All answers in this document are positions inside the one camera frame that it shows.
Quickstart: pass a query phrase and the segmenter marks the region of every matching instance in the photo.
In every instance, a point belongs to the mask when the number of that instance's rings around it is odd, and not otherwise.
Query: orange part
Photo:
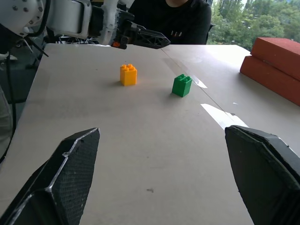
[[[246,56],[240,72],[300,106],[300,81],[254,56]]]
[[[300,43],[286,38],[259,37],[251,55],[300,81]]]
[[[112,46],[113,47],[116,47],[116,48],[119,48],[120,47],[120,43],[119,42],[114,42],[113,44],[112,44]]]
[[[132,64],[122,65],[120,67],[120,81],[124,86],[136,85],[137,69]]]

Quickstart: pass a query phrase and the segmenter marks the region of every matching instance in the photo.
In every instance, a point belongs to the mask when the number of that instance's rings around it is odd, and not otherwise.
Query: black shirt
[[[203,0],[188,0],[179,7],[170,7],[165,0],[135,0],[129,12],[135,23],[163,33],[171,44],[206,44],[211,9]]]

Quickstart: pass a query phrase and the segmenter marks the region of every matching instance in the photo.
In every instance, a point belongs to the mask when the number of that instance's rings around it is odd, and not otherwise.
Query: tape
[[[192,80],[197,84],[200,88],[207,88],[206,85],[199,80],[181,61],[173,59],[173,61],[182,69],[184,70],[185,74],[192,78]]]
[[[226,127],[230,127],[231,125],[238,125],[238,126],[248,128],[247,124],[244,123],[235,114],[224,112],[209,104],[201,104],[201,105],[208,112],[208,114],[218,123],[218,125],[220,125],[220,127],[223,130],[225,130]]]

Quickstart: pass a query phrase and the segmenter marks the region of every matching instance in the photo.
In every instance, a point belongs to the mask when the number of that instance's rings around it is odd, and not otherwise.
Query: table surface
[[[0,170],[1,214],[63,138],[99,127],[81,224],[253,224],[234,181],[224,131],[202,104],[235,113],[296,147],[300,110],[238,73],[248,51],[48,45],[46,52],[50,57],[40,63]],[[128,63],[138,69],[138,84],[123,87],[119,68]],[[184,98],[170,94],[181,73],[197,76],[207,88],[193,83]]]

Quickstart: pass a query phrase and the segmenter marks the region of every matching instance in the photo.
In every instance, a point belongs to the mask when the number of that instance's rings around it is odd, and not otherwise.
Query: mesh surface
[[[98,137],[91,134],[80,140],[69,155],[52,192],[63,221],[78,225],[91,187]]]

